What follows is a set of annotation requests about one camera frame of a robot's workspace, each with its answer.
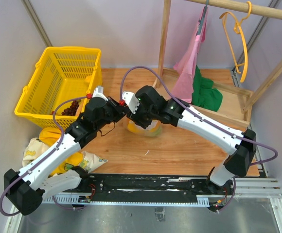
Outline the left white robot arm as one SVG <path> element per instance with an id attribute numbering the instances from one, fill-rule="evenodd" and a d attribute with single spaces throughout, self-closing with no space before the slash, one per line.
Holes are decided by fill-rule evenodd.
<path id="1" fill-rule="evenodd" d="M 124 100 L 115 101 L 111 97 L 88 97 L 85 110 L 66 130 L 61 131 L 59 139 L 41 156 L 18 171 L 9 169 L 3 177 L 4 191 L 0 197 L 0 212 L 4 198 L 24 216 L 34 212 L 44 199 L 59 192 L 76 189 L 84 192 L 89 188 L 85 171 L 76 166 L 62 175 L 49 177 L 62 162 L 81 150 L 96 136 L 105 125 L 117 123 L 127 115 L 129 109 Z"/>

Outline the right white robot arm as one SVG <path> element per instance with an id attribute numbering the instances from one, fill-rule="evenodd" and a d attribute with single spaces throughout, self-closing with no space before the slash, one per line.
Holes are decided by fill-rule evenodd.
<path id="1" fill-rule="evenodd" d="M 136 125 L 146 129 L 153 120 L 191 131 L 219 146 L 226 159 L 211 169 L 205 188 L 211 194 L 222 192 L 233 177 L 247 175 L 256 152 L 256 134 L 229 128 L 197 111 L 178 99 L 166 100 L 152 86 L 144 86 L 137 93 L 123 92 L 122 99 L 130 112 L 127 115 Z"/>

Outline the orange mango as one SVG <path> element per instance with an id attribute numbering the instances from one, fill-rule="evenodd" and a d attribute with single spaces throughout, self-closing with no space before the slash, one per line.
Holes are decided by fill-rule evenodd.
<path id="1" fill-rule="evenodd" d="M 136 125 L 133 121 L 128 121 L 127 129 L 132 133 L 141 133 L 142 130 L 139 128 L 138 125 Z"/>

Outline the clear zip bag orange zipper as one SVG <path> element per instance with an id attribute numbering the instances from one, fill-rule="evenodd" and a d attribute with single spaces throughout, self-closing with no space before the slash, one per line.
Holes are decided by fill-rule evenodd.
<path id="1" fill-rule="evenodd" d="M 127 129 L 128 121 L 130 119 L 126 119 L 125 127 Z M 161 122 L 158 120 L 153 120 L 150 126 L 148 126 L 146 129 L 143 129 L 139 126 L 139 128 L 142 130 L 141 133 L 138 133 L 137 135 L 140 136 L 146 136 L 146 137 L 156 137 L 162 132 L 162 125 Z"/>

